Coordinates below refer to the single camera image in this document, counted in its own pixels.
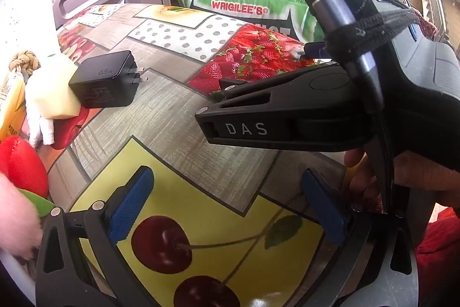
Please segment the robotic device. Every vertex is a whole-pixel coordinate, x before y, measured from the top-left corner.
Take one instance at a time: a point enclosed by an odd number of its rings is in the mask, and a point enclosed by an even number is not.
[[[453,152],[460,144],[460,66],[449,46],[422,35],[397,0],[305,1],[327,35],[333,61],[255,83],[222,80],[225,100],[199,110],[196,120],[213,144],[307,151],[363,146],[385,214],[349,207],[315,170],[305,171],[303,192],[340,248],[297,305],[415,307],[413,243],[423,237],[433,200],[393,186],[392,160],[410,150],[460,169]],[[107,203],[54,212],[37,266],[38,306],[157,305],[114,246],[137,215],[128,198],[133,191],[146,197],[152,186],[153,174],[142,167]],[[112,232],[126,215],[124,233]],[[89,239],[117,299],[98,290],[79,238]],[[373,251],[356,291],[339,298],[369,241]]]

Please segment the staircase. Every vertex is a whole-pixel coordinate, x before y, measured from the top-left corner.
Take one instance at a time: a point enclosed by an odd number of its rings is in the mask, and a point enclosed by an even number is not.
[[[444,42],[446,35],[446,19],[441,0],[422,0],[423,17],[427,21],[431,21],[436,28],[438,34],[434,36],[434,40]]]

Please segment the white wall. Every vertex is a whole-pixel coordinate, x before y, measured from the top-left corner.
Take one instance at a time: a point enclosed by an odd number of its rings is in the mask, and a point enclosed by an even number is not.
[[[0,79],[22,49],[39,60],[59,51],[51,0],[0,0]]]

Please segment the beige rope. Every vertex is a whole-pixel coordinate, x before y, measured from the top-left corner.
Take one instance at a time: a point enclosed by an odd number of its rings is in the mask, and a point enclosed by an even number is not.
[[[20,72],[25,69],[26,73],[31,76],[35,69],[40,68],[40,63],[32,51],[24,50],[15,54],[8,65],[10,71]]]

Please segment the yellow package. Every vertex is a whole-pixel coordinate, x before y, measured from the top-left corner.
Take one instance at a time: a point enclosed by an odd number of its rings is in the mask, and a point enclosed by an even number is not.
[[[0,87],[0,142],[19,133],[25,116],[24,77],[8,72]]]

